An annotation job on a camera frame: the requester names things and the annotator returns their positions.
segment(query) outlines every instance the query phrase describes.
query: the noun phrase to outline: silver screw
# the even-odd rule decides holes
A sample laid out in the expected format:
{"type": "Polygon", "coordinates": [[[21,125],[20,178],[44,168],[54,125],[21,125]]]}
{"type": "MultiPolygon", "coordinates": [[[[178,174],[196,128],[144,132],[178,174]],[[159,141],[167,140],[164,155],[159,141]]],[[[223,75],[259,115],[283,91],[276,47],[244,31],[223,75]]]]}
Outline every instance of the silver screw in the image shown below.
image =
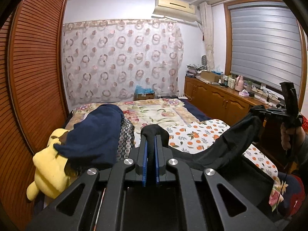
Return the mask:
{"type": "Polygon", "coordinates": [[[212,169],[212,168],[207,168],[205,170],[205,173],[208,175],[208,176],[213,176],[215,174],[215,170],[212,169]]]}
{"type": "Polygon", "coordinates": [[[97,170],[95,168],[90,168],[88,169],[87,171],[87,174],[90,175],[90,176],[93,176],[97,173],[97,170]]]}
{"type": "Polygon", "coordinates": [[[177,163],[178,163],[177,159],[174,159],[174,158],[170,159],[168,162],[169,162],[170,165],[173,165],[173,166],[177,165],[177,163]]]}
{"type": "Polygon", "coordinates": [[[126,165],[131,165],[133,164],[133,162],[134,162],[133,159],[130,159],[130,158],[124,160],[124,164],[126,165]]]}

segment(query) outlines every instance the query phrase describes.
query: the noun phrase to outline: stuffed animal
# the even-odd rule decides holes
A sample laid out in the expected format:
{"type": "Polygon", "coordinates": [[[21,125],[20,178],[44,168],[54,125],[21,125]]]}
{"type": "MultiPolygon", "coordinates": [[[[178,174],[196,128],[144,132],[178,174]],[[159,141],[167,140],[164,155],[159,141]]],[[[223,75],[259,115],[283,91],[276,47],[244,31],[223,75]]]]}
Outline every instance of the stuffed animal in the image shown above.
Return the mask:
{"type": "Polygon", "coordinates": [[[65,174],[64,167],[67,158],[59,155],[54,149],[54,144],[65,143],[67,133],[68,130],[66,129],[56,129],[49,137],[47,147],[34,155],[33,163],[36,170],[34,182],[27,188],[29,200],[34,200],[39,191],[55,199],[76,179],[76,177],[65,174]]]}

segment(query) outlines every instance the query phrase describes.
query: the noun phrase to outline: blue gripper pad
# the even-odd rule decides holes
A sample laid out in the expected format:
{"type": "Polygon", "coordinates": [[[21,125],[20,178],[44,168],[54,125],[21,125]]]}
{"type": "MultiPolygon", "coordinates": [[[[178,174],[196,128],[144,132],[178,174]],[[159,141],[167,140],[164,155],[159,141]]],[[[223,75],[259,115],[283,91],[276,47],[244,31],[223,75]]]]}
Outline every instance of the blue gripper pad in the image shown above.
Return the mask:
{"type": "Polygon", "coordinates": [[[156,172],[156,185],[159,184],[159,167],[158,167],[158,151],[157,151],[157,140],[154,137],[154,155],[155,155],[155,172],[156,172]]]}
{"type": "Polygon", "coordinates": [[[144,145],[142,171],[142,186],[145,187],[145,182],[147,181],[147,141],[145,141],[144,145]]]}

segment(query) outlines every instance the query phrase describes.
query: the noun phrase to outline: cardboard box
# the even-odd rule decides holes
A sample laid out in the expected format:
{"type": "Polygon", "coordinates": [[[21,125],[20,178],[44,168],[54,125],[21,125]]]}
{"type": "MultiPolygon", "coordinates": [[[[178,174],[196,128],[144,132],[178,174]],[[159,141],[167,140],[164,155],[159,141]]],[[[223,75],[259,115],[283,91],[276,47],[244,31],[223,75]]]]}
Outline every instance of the cardboard box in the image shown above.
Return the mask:
{"type": "Polygon", "coordinates": [[[134,101],[154,99],[155,93],[152,94],[134,94],[134,101]]]}
{"type": "Polygon", "coordinates": [[[219,79],[221,79],[221,75],[217,75],[210,71],[202,71],[200,76],[209,82],[218,82],[219,79]]]}

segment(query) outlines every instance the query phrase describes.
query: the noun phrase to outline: wall curtain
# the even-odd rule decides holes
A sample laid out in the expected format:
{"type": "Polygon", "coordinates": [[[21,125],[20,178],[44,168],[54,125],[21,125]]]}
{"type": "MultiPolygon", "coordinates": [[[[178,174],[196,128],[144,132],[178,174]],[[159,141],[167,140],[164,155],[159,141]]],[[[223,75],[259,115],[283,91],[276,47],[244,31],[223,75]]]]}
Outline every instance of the wall curtain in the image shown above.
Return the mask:
{"type": "Polygon", "coordinates": [[[212,6],[203,2],[200,4],[201,20],[203,25],[204,34],[204,47],[206,50],[206,61],[208,70],[212,71],[215,69],[214,65],[214,36],[213,36],[213,13],[212,6]]]}
{"type": "Polygon", "coordinates": [[[136,85],[178,95],[183,40],[174,21],[64,24],[62,65],[72,105],[133,100],[136,85]]]}

